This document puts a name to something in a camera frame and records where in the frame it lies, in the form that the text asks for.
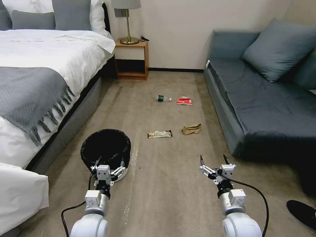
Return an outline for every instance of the trash can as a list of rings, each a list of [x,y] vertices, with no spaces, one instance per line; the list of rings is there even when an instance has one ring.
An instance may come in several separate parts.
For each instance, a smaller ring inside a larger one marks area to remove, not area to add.
[[[122,179],[128,170],[131,153],[131,141],[121,131],[103,129],[90,135],[82,144],[81,159],[91,171],[100,158],[98,165],[109,165],[111,172],[125,167],[124,173],[115,181]]]

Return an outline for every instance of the table lamp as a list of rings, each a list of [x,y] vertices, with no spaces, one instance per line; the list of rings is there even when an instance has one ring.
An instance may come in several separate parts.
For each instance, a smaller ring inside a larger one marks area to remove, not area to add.
[[[136,9],[141,7],[141,0],[112,0],[112,7],[116,9],[125,9],[127,21],[127,37],[120,38],[121,44],[137,44],[139,39],[131,37],[129,34],[128,9]]]

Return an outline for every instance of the white pillow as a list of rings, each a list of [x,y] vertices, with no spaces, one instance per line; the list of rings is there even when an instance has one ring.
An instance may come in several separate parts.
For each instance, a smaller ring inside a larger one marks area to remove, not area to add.
[[[2,2],[10,16],[12,15],[13,10],[30,13],[40,12],[39,0],[2,0]]]
[[[104,9],[102,4],[105,0],[91,0],[90,23],[92,31],[103,34],[105,29]]]
[[[40,13],[53,12],[52,0],[38,0],[40,5]],[[105,0],[91,0],[90,6],[90,24],[91,30],[99,33],[105,34],[105,23],[104,23],[104,10],[102,4]]]
[[[50,13],[53,12],[53,2],[52,0],[38,0],[40,6],[40,13]]]

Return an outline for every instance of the baseboard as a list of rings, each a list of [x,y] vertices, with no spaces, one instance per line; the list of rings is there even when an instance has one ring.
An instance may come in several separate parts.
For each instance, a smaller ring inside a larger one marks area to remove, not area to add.
[[[202,73],[203,69],[150,67],[149,71],[174,71],[174,72],[199,72],[199,73]]]

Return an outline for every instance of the gray pillow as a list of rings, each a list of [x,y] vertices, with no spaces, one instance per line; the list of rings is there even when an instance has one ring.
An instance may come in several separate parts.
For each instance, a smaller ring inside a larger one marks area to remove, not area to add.
[[[0,0],[0,30],[10,30],[12,29],[12,22],[10,15],[3,5],[2,0]]]
[[[54,13],[12,12],[12,29],[54,30]]]
[[[316,90],[316,48],[299,63],[294,83],[307,90]]]
[[[242,58],[275,82],[316,45],[316,27],[273,19]]]
[[[91,0],[52,0],[56,30],[91,30]]]

